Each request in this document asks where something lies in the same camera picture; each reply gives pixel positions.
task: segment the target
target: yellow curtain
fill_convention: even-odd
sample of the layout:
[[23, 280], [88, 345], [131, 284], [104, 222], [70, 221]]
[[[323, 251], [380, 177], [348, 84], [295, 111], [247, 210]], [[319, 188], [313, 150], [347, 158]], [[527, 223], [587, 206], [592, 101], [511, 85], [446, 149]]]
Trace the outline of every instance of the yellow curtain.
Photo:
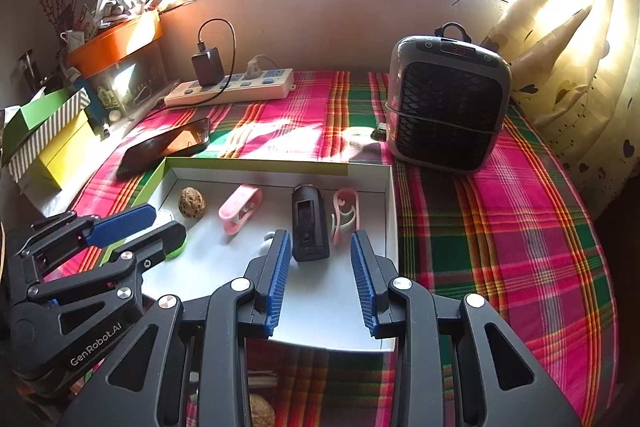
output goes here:
[[640, 154], [639, 20], [640, 0], [515, 0], [482, 44], [593, 218]]

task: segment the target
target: white power strip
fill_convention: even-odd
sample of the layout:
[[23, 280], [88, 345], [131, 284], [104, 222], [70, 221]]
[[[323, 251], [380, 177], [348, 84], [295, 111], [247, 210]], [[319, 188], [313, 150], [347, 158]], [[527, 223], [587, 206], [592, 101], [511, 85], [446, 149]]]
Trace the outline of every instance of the white power strip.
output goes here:
[[293, 70], [263, 71], [257, 78], [247, 80], [244, 73], [231, 77], [228, 87], [213, 100], [212, 98], [225, 85], [225, 80], [216, 86], [201, 87], [196, 82], [184, 82], [164, 97], [164, 104], [172, 105], [216, 105], [219, 103], [256, 102], [258, 100], [276, 100], [286, 98], [289, 91], [295, 89]]

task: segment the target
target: pink clothespin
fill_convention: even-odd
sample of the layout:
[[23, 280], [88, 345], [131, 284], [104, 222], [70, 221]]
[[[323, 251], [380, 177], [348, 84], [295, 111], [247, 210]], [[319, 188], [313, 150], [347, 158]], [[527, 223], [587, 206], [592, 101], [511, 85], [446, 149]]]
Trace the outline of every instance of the pink clothespin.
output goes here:
[[334, 245], [360, 228], [358, 193], [353, 188], [341, 188], [334, 194], [334, 213], [331, 215], [331, 235]]
[[254, 215], [262, 203], [262, 190], [251, 185], [240, 185], [220, 207], [222, 229], [229, 235], [240, 232], [247, 220]]

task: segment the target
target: black phone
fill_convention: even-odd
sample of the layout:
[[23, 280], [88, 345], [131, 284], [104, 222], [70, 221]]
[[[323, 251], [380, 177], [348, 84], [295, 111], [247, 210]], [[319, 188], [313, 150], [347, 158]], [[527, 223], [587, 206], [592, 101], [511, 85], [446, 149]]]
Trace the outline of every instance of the black phone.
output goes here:
[[128, 179], [160, 165], [167, 156], [192, 156], [209, 145], [209, 119], [202, 118], [129, 147], [116, 178]]

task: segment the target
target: plaid tablecloth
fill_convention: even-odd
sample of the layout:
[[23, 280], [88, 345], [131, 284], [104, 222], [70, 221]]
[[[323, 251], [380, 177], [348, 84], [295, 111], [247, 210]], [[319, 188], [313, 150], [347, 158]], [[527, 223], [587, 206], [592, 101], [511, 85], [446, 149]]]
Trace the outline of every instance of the plaid tablecloth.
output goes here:
[[[296, 90], [285, 100], [171, 110], [143, 121], [87, 183], [74, 208], [101, 216], [126, 208], [149, 174], [116, 181], [124, 150], [204, 116], [212, 134], [203, 156], [393, 164], [400, 272], [441, 295], [485, 296], [590, 425], [612, 398], [616, 308], [592, 224], [538, 134], [510, 107], [484, 169], [469, 177], [441, 174], [394, 162], [385, 144], [369, 138], [385, 118], [386, 75], [315, 72], [296, 73], [295, 79]], [[63, 270], [90, 269], [99, 257], [89, 249]], [[393, 355], [258, 342], [250, 344], [248, 357], [251, 368], [279, 375], [278, 387], [265, 395], [277, 426], [388, 425]]]

